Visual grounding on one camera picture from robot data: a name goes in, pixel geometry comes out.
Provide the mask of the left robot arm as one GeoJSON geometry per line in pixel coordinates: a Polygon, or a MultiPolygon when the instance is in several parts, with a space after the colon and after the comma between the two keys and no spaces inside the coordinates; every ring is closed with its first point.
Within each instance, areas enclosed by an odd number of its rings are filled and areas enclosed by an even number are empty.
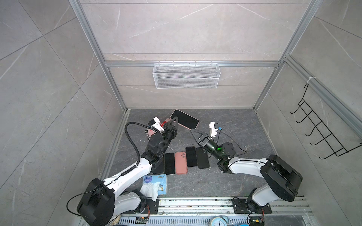
{"type": "Polygon", "coordinates": [[[145,152],[136,153],[135,163],[112,177],[93,179],[80,194],[81,200],[76,208],[79,216],[90,226],[105,226],[124,212],[142,211],[146,205],[145,195],[136,190],[126,195],[123,192],[161,165],[177,129],[178,117],[174,117],[151,135],[145,152]]]}

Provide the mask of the pink phone case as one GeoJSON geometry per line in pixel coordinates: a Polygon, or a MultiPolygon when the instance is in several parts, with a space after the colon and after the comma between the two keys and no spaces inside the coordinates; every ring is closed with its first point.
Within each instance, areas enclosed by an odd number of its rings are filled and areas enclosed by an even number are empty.
{"type": "Polygon", "coordinates": [[[183,175],[188,173],[187,158],[185,152],[175,153],[175,173],[183,175]]]}

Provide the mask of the black phone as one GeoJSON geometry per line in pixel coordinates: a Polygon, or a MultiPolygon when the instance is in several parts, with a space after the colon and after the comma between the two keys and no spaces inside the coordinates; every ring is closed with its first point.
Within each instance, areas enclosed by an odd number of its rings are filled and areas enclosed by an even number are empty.
{"type": "Polygon", "coordinates": [[[186,152],[187,167],[196,167],[198,165],[196,148],[186,147],[185,152],[186,152]]]}

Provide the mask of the black phone case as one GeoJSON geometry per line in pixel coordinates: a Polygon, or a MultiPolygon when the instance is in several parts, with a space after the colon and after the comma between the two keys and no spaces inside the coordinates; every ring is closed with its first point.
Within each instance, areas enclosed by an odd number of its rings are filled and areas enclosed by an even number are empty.
{"type": "Polygon", "coordinates": [[[164,173],[164,170],[165,170],[165,159],[162,158],[161,161],[159,162],[159,165],[152,170],[152,173],[154,175],[160,175],[164,173]]]}
{"type": "Polygon", "coordinates": [[[210,167],[208,155],[202,147],[196,148],[196,157],[199,169],[208,169],[210,167]]]}

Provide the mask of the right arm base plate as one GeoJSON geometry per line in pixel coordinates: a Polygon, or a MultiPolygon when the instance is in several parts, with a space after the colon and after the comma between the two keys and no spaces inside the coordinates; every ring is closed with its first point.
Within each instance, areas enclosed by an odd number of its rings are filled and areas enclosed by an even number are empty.
{"type": "Polygon", "coordinates": [[[253,201],[248,201],[246,198],[235,197],[232,199],[232,207],[235,214],[247,214],[247,213],[256,213],[256,214],[271,214],[272,210],[269,204],[260,207],[255,204],[253,201]]]}

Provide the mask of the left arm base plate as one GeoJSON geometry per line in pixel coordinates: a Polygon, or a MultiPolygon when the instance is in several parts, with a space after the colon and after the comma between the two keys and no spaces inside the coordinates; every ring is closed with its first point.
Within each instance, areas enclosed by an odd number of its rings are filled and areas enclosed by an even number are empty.
{"type": "Polygon", "coordinates": [[[159,200],[143,199],[139,206],[134,210],[136,214],[157,214],[159,208],[159,200]]]}

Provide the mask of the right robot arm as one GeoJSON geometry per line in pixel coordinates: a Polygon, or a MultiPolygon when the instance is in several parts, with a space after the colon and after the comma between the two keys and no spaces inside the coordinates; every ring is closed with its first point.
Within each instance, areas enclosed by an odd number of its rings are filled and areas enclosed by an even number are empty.
{"type": "Polygon", "coordinates": [[[207,133],[195,129],[191,129],[191,133],[204,151],[219,160],[217,166],[221,172],[253,175],[266,181],[264,186],[254,188],[249,194],[246,207],[250,212],[258,212],[278,199],[294,201],[303,177],[279,156],[272,154],[262,159],[239,158],[235,156],[232,143],[218,145],[207,133]]]}

